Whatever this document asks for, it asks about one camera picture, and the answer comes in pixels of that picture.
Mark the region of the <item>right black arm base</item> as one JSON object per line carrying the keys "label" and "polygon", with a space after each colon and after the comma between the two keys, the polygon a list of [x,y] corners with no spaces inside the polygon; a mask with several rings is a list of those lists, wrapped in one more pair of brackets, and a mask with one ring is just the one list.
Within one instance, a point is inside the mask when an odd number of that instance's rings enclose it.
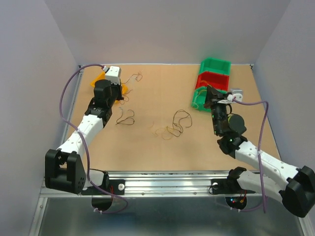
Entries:
{"label": "right black arm base", "polygon": [[215,178],[211,179],[210,186],[208,186],[208,192],[212,195],[218,194],[243,194],[245,192],[249,194],[255,193],[252,190],[242,188],[238,183],[238,179],[233,178]]}

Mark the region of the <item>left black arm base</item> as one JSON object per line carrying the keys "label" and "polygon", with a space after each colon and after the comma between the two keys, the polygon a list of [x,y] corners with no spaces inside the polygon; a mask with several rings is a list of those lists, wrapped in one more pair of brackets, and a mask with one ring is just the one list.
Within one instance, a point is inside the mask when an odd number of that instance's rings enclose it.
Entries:
{"label": "left black arm base", "polygon": [[[125,194],[125,189],[119,189],[119,185],[125,185],[126,181],[124,179],[110,179],[107,183],[100,186],[102,190],[110,192],[115,195],[122,196]],[[104,195],[103,192],[97,190],[95,187],[88,187],[86,190],[81,192],[82,195]]]}

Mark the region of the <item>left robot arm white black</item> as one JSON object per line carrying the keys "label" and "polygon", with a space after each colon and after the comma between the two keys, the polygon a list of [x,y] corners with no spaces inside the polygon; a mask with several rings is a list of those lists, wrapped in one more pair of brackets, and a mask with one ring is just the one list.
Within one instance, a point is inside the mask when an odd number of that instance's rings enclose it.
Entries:
{"label": "left robot arm white black", "polygon": [[63,192],[79,194],[88,187],[103,194],[109,190],[104,171],[85,170],[83,157],[88,157],[88,145],[106,126],[112,116],[115,101],[122,100],[121,80],[103,79],[94,85],[94,97],[81,123],[57,149],[45,155],[45,186]]}

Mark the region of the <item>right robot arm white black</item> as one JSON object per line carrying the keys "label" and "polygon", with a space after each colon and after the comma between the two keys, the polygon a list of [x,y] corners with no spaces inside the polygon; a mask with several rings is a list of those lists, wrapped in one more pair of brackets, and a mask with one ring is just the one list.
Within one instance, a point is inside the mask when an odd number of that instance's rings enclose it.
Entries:
{"label": "right robot arm white black", "polygon": [[204,108],[211,111],[214,134],[221,151],[259,170],[258,174],[237,167],[229,172],[227,188],[232,192],[250,190],[262,195],[262,205],[272,198],[293,215],[304,218],[315,205],[315,173],[308,167],[287,164],[254,145],[246,137],[245,121],[232,113],[231,105],[243,105],[242,93],[222,93],[207,86]]}

